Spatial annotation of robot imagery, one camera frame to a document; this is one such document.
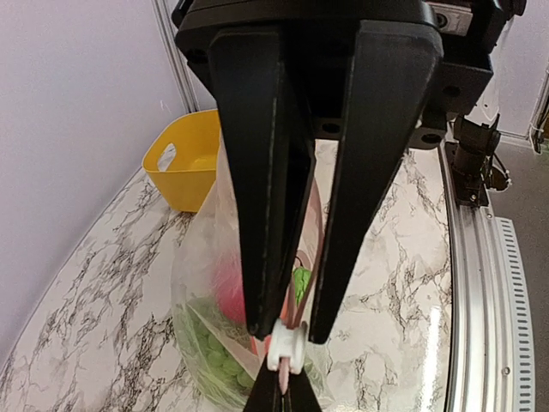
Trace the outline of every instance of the white cord lock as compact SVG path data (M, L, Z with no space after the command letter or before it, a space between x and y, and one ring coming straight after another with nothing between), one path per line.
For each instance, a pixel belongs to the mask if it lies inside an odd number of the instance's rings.
M302 322L295 330L289 330L277 319L271 334L271 344L267 353L267 368L276 372L281 358L290 359L290 372L299 375L305 364L305 344L309 326Z

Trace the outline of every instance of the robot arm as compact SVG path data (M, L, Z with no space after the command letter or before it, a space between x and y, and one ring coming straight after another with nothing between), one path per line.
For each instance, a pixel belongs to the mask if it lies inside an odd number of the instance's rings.
M339 141L309 331L311 342L325 343L403 153L435 148L448 119L471 112L493 75L489 54L523 3L179 2L172 15L177 46L219 108L253 336L269 335L281 313L311 192L315 139ZM311 405L302 375L292 379ZM276 397L273 379L263 368L254 392L260 387ZM262 410L263 398L278 410L273 398L254 392L250 410Z

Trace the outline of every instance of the plastic bag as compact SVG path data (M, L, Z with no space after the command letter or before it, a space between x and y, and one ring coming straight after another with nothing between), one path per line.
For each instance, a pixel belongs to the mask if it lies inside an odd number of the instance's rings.
M316 184L311 192L293 272L297 301L304 297L323 237ZM308 305L303 319L310 312ZM267 347L245 327L238 215L222 139L216 182L176 251L172 313L178 346L199 390L223 410L242 410ZM308 344L305 371L323 407L333 402L328 369L327 349Z

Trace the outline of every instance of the perforated metal strip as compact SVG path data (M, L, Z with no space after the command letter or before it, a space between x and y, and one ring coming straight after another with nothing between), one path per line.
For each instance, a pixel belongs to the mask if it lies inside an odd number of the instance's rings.
M511 220L498 218L498 231L504 251L513 316L515 365L514 370L510 371L515 378L513 410L535 412L534 336L521 253Z

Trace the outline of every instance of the pink ball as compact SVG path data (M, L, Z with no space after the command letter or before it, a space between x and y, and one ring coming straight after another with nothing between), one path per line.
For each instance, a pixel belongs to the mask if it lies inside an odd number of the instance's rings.
M214 293L227 318L238 324L246 323L240 256L220 259L214 274Z

